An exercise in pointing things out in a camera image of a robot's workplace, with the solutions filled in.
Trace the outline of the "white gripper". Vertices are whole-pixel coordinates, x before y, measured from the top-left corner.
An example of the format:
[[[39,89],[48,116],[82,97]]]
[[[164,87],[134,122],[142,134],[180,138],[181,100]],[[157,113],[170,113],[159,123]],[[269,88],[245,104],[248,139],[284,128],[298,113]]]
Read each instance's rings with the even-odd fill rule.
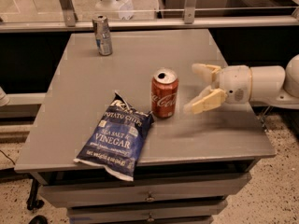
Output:
[[[244,104],[250,98],[251,70],[245,65],[227,66],[221,69],[213,64],[194,63],[192,71],[204,82],[214,82],[218,74],[219,87],[205,87],[198,96],[184,107],[185,114],[200,114],[228,104]]]

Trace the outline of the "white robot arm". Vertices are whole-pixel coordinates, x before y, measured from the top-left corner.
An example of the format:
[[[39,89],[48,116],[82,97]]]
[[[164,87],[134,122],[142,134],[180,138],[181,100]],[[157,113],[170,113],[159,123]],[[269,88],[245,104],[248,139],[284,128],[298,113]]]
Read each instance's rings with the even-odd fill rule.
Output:
[[[194,63],[192,71],[206,83],[198,96],[183,108],[200,114],[226,104],[271,105],[297,109],[299,106],[299,55],[285,68],[275,66],[217,65]]]

